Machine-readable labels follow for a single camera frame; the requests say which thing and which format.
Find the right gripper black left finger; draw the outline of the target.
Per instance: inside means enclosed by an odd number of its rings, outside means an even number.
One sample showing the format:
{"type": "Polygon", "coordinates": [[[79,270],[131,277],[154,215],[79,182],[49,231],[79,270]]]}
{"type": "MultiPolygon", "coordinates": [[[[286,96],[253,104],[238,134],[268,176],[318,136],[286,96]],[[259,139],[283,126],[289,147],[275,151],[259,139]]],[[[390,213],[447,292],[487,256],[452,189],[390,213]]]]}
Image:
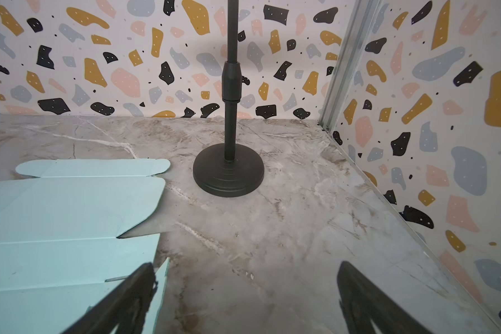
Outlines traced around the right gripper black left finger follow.
{"type": "Polygon", "coordinates": [[[66,333],[142,333],[157,279],[151,262],[142,264],[66,333]]]}

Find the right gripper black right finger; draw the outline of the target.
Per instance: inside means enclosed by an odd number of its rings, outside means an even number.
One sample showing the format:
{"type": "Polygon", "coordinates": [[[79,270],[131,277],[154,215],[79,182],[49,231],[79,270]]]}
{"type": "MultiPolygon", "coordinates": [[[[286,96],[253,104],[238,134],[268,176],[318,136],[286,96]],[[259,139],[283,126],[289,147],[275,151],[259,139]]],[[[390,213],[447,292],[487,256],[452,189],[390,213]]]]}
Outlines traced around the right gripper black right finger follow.
{"type": "Polygon", "coordinates": [[[350,333],[429,332],[348,261],[340,265],[337,285],[350,333]]]}

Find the flat mint paper box blank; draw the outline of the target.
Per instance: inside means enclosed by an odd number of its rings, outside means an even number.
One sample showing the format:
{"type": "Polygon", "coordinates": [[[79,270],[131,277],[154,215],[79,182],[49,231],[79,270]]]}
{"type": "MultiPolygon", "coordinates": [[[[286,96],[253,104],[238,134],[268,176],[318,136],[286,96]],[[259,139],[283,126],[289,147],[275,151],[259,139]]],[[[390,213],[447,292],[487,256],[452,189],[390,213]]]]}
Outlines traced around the flat mint paper box blank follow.
{"type": "Polygon", "coordinates": [[[167,159],[33,160],[0,182],[0,333],[62,333],[142,264],[167,159]]]}

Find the black microphone stand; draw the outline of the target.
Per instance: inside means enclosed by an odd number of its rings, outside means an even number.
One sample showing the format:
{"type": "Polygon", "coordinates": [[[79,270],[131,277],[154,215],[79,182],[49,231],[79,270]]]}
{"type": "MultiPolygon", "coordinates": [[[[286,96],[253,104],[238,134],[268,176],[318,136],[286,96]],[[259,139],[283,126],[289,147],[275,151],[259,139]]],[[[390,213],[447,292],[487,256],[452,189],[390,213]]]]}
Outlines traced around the black microphone stand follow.
{"type": "Polygon", "coordinates": [[[264,179],[264,162],[256,151],[236,143],[237,108],[242,98],[242,71],[238,62],[239,2],[228,2],[228,58],[221,78],[225,103],[224,142],[202,150],[193,163],[193,179],[205,192],[223,198],[245,196],[264,179]]]}

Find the aluminium right corner post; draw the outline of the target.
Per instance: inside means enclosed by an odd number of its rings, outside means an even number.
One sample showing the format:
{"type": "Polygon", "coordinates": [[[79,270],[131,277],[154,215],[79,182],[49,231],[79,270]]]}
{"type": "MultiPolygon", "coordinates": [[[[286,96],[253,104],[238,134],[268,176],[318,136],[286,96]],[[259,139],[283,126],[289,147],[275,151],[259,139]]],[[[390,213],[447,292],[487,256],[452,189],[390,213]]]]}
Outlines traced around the aluminium right corner post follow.
{"type": "Polygon", "coordinates": [[[349,86],[358,69],[365,40],[370,34],[380,4],[378,0],[362,0],[356,1],[353,6],[318,122],[328,134],[333,132],[341,107],[347,99],[349,86]]]}

